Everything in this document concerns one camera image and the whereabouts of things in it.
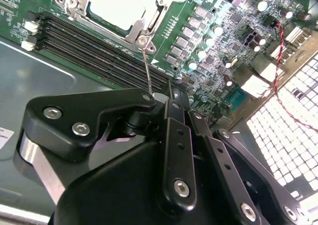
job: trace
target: black metal bracket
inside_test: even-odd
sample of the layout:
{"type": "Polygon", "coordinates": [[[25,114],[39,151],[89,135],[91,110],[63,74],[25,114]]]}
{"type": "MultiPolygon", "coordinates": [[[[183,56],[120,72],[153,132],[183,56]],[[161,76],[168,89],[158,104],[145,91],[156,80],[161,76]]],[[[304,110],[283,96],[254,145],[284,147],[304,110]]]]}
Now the black metal bracket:
{"type": "Polygon", "coordinates": [[[308,214],[300,203],[282,187],[252,154],[228,131],[217,130],[214,137],[222,141],[231,154],[235,154],[236,167],[240,175],[246,173],[253,178],[258,193],[257,203],[270,224],[310,224],[308,214]]]}
{"type": "Polygon", "coordinates": [[[22,127],[32,142],[65,160],[81,161],[117,120],[154,106],[153,97],[138,88],[37,97],[28,102],[22,127]],[[57,108],[62,116],[52,120],[44,115],[46,108],[57,108]],[[88,135],[76,135],[72,131],[76,123],[82,123],[83,130],[88,126],[88,135]]]}

